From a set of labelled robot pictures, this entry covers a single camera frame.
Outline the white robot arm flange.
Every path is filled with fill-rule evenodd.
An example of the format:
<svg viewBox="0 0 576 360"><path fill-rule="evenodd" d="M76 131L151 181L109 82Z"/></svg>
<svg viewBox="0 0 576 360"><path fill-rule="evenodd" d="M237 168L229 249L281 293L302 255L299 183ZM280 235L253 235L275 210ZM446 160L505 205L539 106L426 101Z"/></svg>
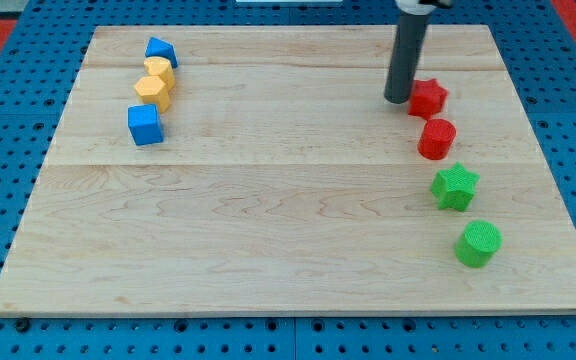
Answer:
<svg viewBox="0 0 576 360"><path fill-rule="evenodd" d="M450 9L454 0L395 0L397 7L410 15L426 16L435 9Z"/></svg>

